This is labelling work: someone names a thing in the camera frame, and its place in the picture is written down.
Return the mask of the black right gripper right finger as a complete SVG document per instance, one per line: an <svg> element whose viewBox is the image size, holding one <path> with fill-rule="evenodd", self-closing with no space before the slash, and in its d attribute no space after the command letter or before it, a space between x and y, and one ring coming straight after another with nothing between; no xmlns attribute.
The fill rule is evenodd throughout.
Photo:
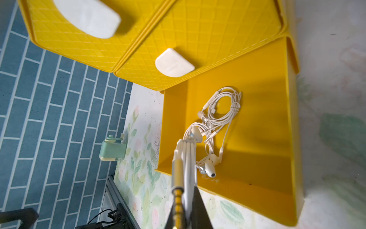
<svg viewBox="0 0 366 229"><path fill-rule="evenodd" d="M198 187L194 187L191 228L213 229Z"/></svg>

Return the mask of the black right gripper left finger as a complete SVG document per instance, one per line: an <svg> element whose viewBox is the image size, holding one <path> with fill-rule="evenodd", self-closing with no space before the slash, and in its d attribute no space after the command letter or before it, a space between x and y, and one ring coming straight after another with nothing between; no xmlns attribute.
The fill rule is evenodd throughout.
<svg viewBox="0 0 366 229"><path fill-rule="evenodd" d="M178 198L173 198L173 204L168 216L165 229L178 229Z"/></svg>

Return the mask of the yellow drawer cabinet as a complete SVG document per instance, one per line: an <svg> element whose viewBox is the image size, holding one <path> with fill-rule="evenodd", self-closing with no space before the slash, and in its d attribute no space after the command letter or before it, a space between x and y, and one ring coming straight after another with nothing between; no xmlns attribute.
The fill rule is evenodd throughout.
<svg viewBox="0 0 366 229"><path fill-rule="evenodd" d="M241 110L224 140L216 178L198 186L286 226L304 204L295 76L294 1L112 1L140 17L130 47L71 25L52 1L20 1L37 46L164 94L157 171L170 175L173 148L214 92L231 86Z"/></svg>

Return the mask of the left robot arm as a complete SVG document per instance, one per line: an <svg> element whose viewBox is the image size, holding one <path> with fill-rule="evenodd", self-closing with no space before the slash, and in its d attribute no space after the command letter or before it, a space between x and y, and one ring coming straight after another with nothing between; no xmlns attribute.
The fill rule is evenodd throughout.
<svg viewBox="0 0 366 229"><path fill-rule="evenodd" d="M33 208L1 212L1 223L21 221L19 229L30 229L38 219L39 214Z"/></svg>

